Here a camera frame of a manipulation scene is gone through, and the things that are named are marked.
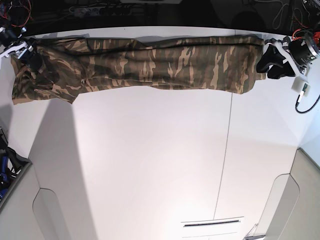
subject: garment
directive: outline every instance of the garment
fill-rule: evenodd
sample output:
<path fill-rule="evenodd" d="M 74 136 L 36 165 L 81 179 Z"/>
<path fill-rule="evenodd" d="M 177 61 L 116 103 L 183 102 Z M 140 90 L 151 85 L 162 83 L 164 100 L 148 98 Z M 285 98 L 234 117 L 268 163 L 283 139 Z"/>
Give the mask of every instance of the garment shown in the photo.
<path fill-rule="evenodd" d="M 12 58 L 14 104 L 130 86 L 162 90 L 213 89 L 243 94 L 256 72 L 264 41 L 255 36 L 188 37 L 142 44 L 125 38 L 39 39 L 42 66 L 32 72 Z"/>

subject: white floor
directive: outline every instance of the white floor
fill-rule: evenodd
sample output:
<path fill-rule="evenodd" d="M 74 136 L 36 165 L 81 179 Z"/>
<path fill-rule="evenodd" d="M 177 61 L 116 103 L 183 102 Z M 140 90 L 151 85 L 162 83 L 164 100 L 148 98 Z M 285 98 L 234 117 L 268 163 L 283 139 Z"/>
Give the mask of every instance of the white floor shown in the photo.
<path fill-rule="evenodd" d="M 248 32 L 125 27 L 57 36 L 139 38 Z M 263 38 L 278 38 L 263 34 Z M 301 109 L 316 100 L 319 61 Z M 257 81 L 238 95 L 214 90 L 129 87 L 13 106 L 14 72 L 0 70 L 0 119 L 10 146 L 51 189 L 73 239 L 180 239 L 180 222 L 244 217 L 237 240 L 260 220 L 275 178 L 288 174 L 317 109 L 295 112 L 293 78 Z"/>

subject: dark background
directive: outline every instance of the dark background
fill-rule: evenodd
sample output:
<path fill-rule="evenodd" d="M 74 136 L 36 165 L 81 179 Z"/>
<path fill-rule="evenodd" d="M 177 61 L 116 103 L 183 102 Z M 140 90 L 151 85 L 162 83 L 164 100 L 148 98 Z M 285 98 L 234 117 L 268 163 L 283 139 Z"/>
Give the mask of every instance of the dark background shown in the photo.
<path fill-rule="evenodd" d="M 33 0 L 32 18 L 26 26 L 28 35 L 131 26 L 228 28 L 290 35 L 300 27 L 293 20 L 292 9 L 296 8 L 295 16 L 300 22 L 309 24 L 302 1 L 281 0 L 289 5 L 278 15 L 282 7 L 280 2 L 254 0 L 182 0 L 180 4 L 161 4 L 161 0 L 156 4 L 121 4 L 118 0 Z M 94 8 L 98 8 L 97 15 L 75 13 L 79 9 L 93 11 Z"/>

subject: camouflage pants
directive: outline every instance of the camouflage pants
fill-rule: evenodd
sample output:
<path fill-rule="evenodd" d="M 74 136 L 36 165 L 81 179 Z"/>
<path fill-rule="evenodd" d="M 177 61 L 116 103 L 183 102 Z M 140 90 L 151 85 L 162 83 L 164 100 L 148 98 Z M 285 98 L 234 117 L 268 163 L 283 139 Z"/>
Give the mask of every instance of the camouflage pants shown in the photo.
<path fill-rule="evenodd" d="M 255 36 L 190 37 L 142 44 L 122 38 L 36 41 L 42 66 L 32 72 L 16 58 L 14 104 L 130 86 L 213 89 L 243 94 L 256 80 L 264 41 Z"/>

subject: camouflage fabric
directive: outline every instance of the camouflage fabric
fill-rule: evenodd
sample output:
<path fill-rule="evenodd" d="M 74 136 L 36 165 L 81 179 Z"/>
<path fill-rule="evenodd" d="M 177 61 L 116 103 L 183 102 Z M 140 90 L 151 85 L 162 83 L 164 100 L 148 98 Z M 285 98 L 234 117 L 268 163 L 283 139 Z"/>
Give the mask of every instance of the camouflage fabric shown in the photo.
<path fill-rule="evenodd" d="M 264 41 L 255 36 L 190 37 L 142 44 L 135 39 L 39 39 L 43 59 L 32 72 L 12 58 L 14 104 L 130 86 L 163 90 L 213 89 L 243 94 L 256 72 Z"/>

